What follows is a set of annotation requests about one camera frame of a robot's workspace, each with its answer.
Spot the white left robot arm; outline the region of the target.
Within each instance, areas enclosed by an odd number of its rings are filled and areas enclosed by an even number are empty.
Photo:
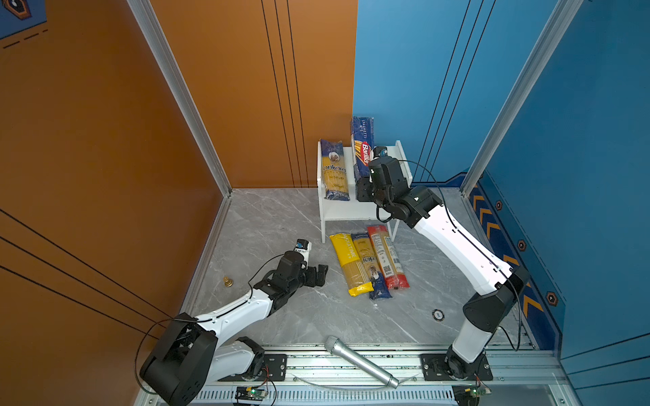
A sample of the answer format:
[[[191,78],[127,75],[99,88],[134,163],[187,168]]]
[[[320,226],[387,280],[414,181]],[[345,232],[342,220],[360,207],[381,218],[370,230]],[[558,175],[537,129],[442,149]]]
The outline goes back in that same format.
[[[208,382],[230,376],[256,377],[265,350],[241,336],[248,326],[269,318],[304,287],[320,288],[328,266],[309,263],[309,251],[295,248],[274,258],[277,266],[259,269],[259,281],[240,299],[201,316],[180,313],[159,321],[161,338],[142,364],[135,380],[142,391],[168,405],[190,404]]]

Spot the blue yellow pasta bag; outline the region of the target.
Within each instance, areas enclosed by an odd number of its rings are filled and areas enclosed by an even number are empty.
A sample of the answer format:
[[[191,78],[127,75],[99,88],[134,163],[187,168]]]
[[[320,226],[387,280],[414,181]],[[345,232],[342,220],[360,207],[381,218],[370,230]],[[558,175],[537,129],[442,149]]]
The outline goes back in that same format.
[[[350,193],[345,168],[344,147],[341,141],[320,140],[322,159],[322,181],[325,186],[325,199],[330,201],[349,201]]]

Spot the dark blue Barilla spaghetti pack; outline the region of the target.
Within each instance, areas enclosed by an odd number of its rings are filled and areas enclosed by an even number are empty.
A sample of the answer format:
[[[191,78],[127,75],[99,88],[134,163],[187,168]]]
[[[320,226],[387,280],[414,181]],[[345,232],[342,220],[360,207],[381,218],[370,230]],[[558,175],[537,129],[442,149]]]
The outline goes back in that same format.
[[[355,179],[370,176],[369,163],[374,149],[374,119],[353,116],[350,120],[351,147],[354,152],[353,169]]]

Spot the blue yellow portrait spaghetti pack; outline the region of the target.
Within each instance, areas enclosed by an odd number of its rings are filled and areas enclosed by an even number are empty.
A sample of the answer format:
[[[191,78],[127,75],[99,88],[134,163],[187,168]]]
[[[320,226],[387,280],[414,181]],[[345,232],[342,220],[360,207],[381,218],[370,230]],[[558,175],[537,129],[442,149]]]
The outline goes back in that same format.
[[[384,274],[382,273],[368,233],[352,233],[351,238],[372,283],[372,291],[369,293],[369,298],[371,300],[391,299],[392,295],[385,282]]]

